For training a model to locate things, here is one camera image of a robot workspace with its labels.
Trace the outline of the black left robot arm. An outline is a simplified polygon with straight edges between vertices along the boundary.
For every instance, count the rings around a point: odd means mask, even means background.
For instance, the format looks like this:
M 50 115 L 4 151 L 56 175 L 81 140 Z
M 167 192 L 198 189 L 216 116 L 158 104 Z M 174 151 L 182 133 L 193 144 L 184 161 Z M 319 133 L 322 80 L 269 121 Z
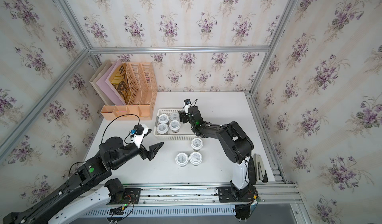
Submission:
M 146 150 L 143 145 L 124 145 L 122 138 L 111 137 L 101 143 L 99 152 L 81 165 L 59 188 L 31 208 L 20 213 L 9 213 L 3 218 L 3 223 L 46 224 L 76 198 L 110 177 L 113 170 L 137 155 L 143 160 L 152 160 L 163 145 L 163 142 L 159 142 Z

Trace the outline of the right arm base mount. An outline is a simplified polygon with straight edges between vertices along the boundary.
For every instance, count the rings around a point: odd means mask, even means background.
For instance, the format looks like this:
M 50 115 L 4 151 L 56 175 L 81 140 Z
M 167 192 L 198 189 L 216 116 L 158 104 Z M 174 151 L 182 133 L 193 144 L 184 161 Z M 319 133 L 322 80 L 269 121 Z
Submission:
M 241 190 L 234 186 L 217 187 L 216 194 L 220 203 L 250 203 L 259 198 L 257 189 L 251 185 Z

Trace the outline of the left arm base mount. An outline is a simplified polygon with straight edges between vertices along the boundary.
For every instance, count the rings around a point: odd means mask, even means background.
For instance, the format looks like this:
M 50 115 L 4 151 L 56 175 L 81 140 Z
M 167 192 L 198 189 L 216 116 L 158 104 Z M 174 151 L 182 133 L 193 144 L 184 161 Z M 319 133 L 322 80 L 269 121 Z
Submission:
M 108 180 L 104 187 L 109 191 L 110 201 L 108 205 L 138 204 L 141 194 L 140 188 L 125 188 L 119 179 Z

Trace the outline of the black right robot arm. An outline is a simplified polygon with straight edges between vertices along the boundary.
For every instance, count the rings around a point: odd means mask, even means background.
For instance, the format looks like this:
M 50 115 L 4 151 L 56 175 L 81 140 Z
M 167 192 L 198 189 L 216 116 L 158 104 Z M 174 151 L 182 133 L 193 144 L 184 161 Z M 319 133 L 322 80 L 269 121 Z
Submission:
M 250 160 L 254 144 L 241 126 L 232 121 L 228 124 L 212 124 L 205 121 L 197 106 L 187 105 L 179 111 L 180 121 L 189 123 L 192 132 L 200 138 L 214 138 L 233 163 L 233 175 L 230 182 L 231 193 L 235 199 L 241 199 L 250 192 Z

